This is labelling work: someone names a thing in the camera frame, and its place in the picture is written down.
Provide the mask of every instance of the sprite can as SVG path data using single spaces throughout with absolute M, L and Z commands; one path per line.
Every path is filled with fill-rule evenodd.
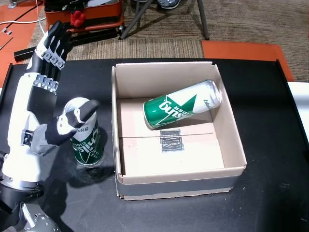
M 151 129 L 190 117 L 221 103 L 221 94 L 212 80 L 162 95 L 144 103 L 145 121 Z
M 89 101 L 87 98 L 74 98 L 64 106 L 63 112 L 67 113 L 79 108 L 87 101 Z M 70 140 L 74 149 L 74 156 L 79 163 L 93 165 L 99 162 L 103 155 L 103 144 L 96 112 L 77 130 Z

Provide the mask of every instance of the robotic hand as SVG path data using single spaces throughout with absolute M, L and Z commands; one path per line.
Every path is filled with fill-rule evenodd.
M 66 30 L 56 22 L 45 33 L 18 82 L 8 130 L 10 153 L 0 176 L 0 231 L 23 218 L 31 227 L 24 231 L 60 231 L 37 204 L 29 203 L 42 195 L 39 158 L 72 137 L 99 106 L 91 100 L 53 117 L 58 76 L 71 50 Z

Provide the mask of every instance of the cardboard bottom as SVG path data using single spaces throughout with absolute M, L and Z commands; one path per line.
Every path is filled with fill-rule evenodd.
M 146 199 L 189 197 L 189 196 L 213 194 L 213 193 L 218 193 L 218 192 L 229 192 L 231 189 L 232 188 L 219 188 L 219 189 L 212 189 L 212 190 L 200 190 L 200 191 L 189 191 L 189 192 L 158 193 L 154 195 L 144 195 L 144 196 L 122 196 L 122 198 L 125 201 L 134 201 L 134 200 L 146 200 Z
M 144 122 L 145 99 L 120 99 L 120 152 L 125 176 L 183 174 L 224 168 L 210 113 L 150 130 Z M 164 135 L 172 132 L 175 135 Z

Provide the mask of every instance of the cardboard box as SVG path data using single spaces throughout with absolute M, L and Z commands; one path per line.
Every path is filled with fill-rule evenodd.
M 147 128 L 143 102 L 213 80 L 220 107 Z M 212 62 L 117 64 L 112 68 L 112 130 L 117 194 L 125 200 L 230 191 L 246 158 L 220 73 Z M 172 139 L 176 151 L 163 151 Z

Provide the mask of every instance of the chair leg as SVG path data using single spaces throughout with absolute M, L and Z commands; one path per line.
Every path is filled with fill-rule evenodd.
M 131 31 L 131 29 L 134 27 L 134 25 L 139 21 L 140 17 L 142 16 L 142 14 L 147 10 L 147 8 L 151 5 L 151 3 L 153 3 L 154 0 L 147 0 L 144 4 L 144 6 L 141 8 L 141 10 L 138 12 L 137 15 L 135 15 L 134 19 L 132 20 L 132 22 L 129 24 L 129 26 L 127 26 L 127 28 L 125 29 L 125 31 L 121 34 L 120 36 L 120 40 L 123 40 L 126 38 L 126 36 L 128 35 L 128 33 Z
M 140 10 L 140 0 L 136 0 L 135 15 L 139 13 L 139 10 Z
M 207 28 L 203 0 L 197 0 L 197 4 L 198 4 L 199 14 L 200 14 L 201 21 L 202 21 L 203 34 L 204 34 L 205 39 L 209 40 L 209 33 L 208 33 L 208 28 Z

